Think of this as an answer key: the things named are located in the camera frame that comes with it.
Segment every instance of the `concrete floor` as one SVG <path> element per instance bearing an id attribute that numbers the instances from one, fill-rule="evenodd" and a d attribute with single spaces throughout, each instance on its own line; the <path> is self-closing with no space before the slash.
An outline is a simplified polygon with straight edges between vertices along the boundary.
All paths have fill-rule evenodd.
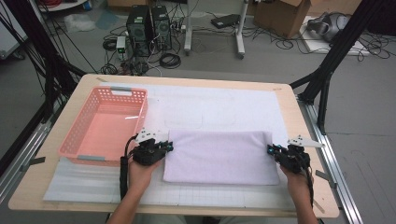
<path id="1" fill-rule="evenodd" d="M 64 14 L 86 13 L 96 28 L 89 32 L 70 34 L 95 70 L 104 64 L 103 36 L 122 26 L 125 17 L 94 9 L 84 12 L 79 8 Z M 55 16 L 62 19 L 63 13 Z M 210 27 L 208 20 L 200 19 Z M 77 67 L 92 71 L 74 47 L 61 35 L 70 61 Z M 176 70 L 161 69 L 163 77 L 239 80 L 254 82 L 291 83 L 313 72 L 323 61 L 323 54 L 302 54 L 296 46 L 280 49 L 268 35 L 244 38 L 246 56 L 236 56 L 233 36 L 213 33 L 194 33 L 189 57 L 179 53 L 181 66 Z M 387 49 L 396 52 L 396 44 Z M 396 139 L 396 61 L 395 57 L 382 60 L 369 56 L 363 62 L 347 56 L 336 69 L 330 87 L 326 131 L 335 156 L 364 223 L 394 223 L 396 219 L 396 154 L 392 144 Z M 160 73 L 151 69 L 148 76 Z M 34 69 L 28 60 L 0 61 L 0 156 L 7 151 L 30 117 L 44 101 Z M 7 208 L 9 195 L 0 205 L 2 223 L 101 223 L 106 214 L 97 213 L 42 213 L 19 212 Z M 200 218 L 189 217 L 189 223 Z M 272 219 L 273 223 L 295 223 L 295 219 Z M 343 215 L 325 219 L 325 223 L 346 223 Z"/>

